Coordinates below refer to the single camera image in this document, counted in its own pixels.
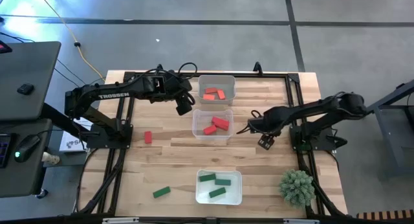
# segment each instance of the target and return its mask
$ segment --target plastic container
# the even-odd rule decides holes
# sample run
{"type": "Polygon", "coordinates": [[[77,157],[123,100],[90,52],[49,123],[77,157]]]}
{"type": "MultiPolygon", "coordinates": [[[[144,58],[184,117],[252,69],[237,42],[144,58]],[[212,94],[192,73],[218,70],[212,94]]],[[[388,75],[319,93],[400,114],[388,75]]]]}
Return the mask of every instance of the plastic container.
{"type": "Polygon", "coordinates": [[[193,111],[193,134],[199,140],[227,140],[233,133],[233,111],[193,111]],[[230,122],[228,130],[217,128],[217,131],[212,135],[205,135],[203,130],[208,126],[213,125],[213,117],[219,117],[230,122]]]}
{"type": "Polygon", "coordinates": [[[201,75],[199,76],[199,97],[202,104],[232,104],[235,97],[235,78],[229,75],[201,75]],[[215,100],[205,100],[202,98],[206,88],[215,87],[222,89],[225,100],[220,100],[217,93],[210,95],[215,96],[215,100]]]}
{"type": "Polygon", "coordinates": [[[199,170],[197,172],[197,182],[195,184],[195,200],[200,204],[214,205],[240,205],[243,200],[242,177],[240,172],[219,172],[199,170]],[[215,173],[217,179],[229,179],[232,181],[230,186],[215,185],[214,180],[200,182],[199,177],[215,173]],[[225,187],[226,193],[210,198],[209,192],[225,187]]]}

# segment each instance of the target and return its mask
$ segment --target green foam block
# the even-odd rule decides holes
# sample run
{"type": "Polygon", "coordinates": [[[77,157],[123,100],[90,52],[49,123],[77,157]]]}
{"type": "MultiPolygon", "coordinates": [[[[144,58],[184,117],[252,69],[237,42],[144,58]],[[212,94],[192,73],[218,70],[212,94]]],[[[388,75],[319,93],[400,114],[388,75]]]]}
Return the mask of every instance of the green foam block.
{"type": "Polygon", "coordinates": [[[165,188],[161,188],[160,190],[158,190],[156,192],[153,192],[153,195],[154,195],[154,198],[157,198],[157,197],[163,196],[163,195],[165,195],[167,193],[170,193],[170,192],[171,192],[171,189],[169,188],[169,186],[167,186],[165,188]]]}
{"type": "Polygon", "coordinates": [[[232,185],[232,181],[229,179],[216,179],[214,181],[215,185],[223,185],[223,186],[230,186],[232,185]]]}
{"type": "Polygon", "coordinates": [[[221,194],[225,194],[225,193],[226,193],[226,188],[219,188],[217,190],[214,190],[213,192],[209,192],[208,194],[210,195],[210,198],[213,198],[221,194]]]}
{"type": "Polygon", "coordinates": [[[215,180],[215,174],[202,175],[199,178],[200,178],[200,182],[211,181],[211,180],[215,180]]]}

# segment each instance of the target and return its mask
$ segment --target gray floor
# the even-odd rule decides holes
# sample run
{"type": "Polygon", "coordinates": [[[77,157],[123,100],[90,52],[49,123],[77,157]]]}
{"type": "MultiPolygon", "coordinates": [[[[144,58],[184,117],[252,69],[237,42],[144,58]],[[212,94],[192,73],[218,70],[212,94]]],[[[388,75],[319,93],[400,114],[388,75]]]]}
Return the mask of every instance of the gray floor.
{"type": "MultiPolygon", "coordinates": [[[[285,0],[50,0],[63,17],[106,19],[288,20],[285,0]]],[[[414,0],[292,0],[296,21],[414,21],[414,0]]],[[[3,0],[0,15],[54,17],[43,0],[3,0]]],[[[103,74],[109,69],[177,69],[195,62],[203,70],[298,71],[289,26],[71,25],[85,56],[103,74]]],[[[80,59],[62,24],[14,17],[1,32],[36,41],[62,42],[60,60],[86,82],[97,76],[80,59]]],[[[371,104],[413,79],[412,27],[298,27],[305,70],[316,72],[322,96],[354,91],[371,104]]],[[[0,36],[0,40],[13,40],[0,36]]],[[[67,74],[60,65],[57,69],[67,74]]],[[[74,86],[54,74],[47,102],[62,111],[74,86]]],[[[344,121],[338,135],[340,175],[350,214],[414,208],[414,177],[380,181],[387,154],[373,115],[344,121]]],[[[53,144],[58,144],[55,136],[53,144]]],[[[68,214],[80,168],[48,169],[47,199],[0,199],[0,219],[68,214]]]]}

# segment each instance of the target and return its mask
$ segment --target wooden table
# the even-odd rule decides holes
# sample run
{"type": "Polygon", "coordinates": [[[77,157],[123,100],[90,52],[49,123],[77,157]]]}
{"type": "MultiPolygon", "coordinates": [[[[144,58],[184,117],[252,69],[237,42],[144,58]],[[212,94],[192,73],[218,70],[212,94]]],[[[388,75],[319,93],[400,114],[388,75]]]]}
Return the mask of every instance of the wooden table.
{"type": "MultiPolygon", "coordinates": [[[[122,82],[124,72],[109,71],[106,83],[122,82]]],[[[316,74],[299,75],[304,102],[321,98],[316,74]]],[[[284,81],[278,78],[236,80],[236,98],[232,106],[201,105],[199,102],[193,106],[193,110],[203,111],[232,109],[235,125],[234,135],[229,140],[197,140],[191,132],[192,112],[178,116],[175,102],[150,104],[147,100],[136,100],[132,119],[133,142],[125,158],[117,216],[305,217],[304,210],[288,206],[279,194],[278,184],[283,172],[298,169],[287,128],[275,138],[268,151],[257,145],[259,134],[235,134],[246,126],[247,119],[252,117],[251,110],[262,113],[274,106],[287,106],[284,81]],[[152,144],[144,143],[145,131],[153,132],[152,144]],[[243,202],[237,206],[198,204],[195,182],[199,169],[241,172],[243,202]],[[152,193],[165,186],[171,187],[171,193],[154,199],[152,193]]],[[[191,79],[191,84],[191,94],[197,97],[197,78],[191,79]]],[[[124,116],[127,104],[128,101],[125,102],[124,116]]],[[[117,107],[118,100],[105,100],[101,101],[99,110],[112,118],[116,116],[117,107]]],[[[107,154],[108,150],[98,150],[86,166],[80,207],[87,204],[101,185],[107,154]]],[[[347,213],[334,159],[324,151],[316,151],[315,160],[321,187],[339,210],[347,213]]]]}

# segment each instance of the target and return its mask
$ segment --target green plant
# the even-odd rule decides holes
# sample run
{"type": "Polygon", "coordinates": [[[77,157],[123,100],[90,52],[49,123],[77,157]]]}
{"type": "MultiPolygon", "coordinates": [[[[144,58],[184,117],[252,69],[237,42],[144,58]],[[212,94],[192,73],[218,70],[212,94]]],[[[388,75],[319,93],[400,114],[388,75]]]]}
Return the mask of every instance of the green plant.
{"type": "Polygon", "coordinates": [[[311,200],[316,197],[312,180],[304,171],[287,170],[279,184],[280,194],[286,203],[295,208],[311,205],[311,200]]]}

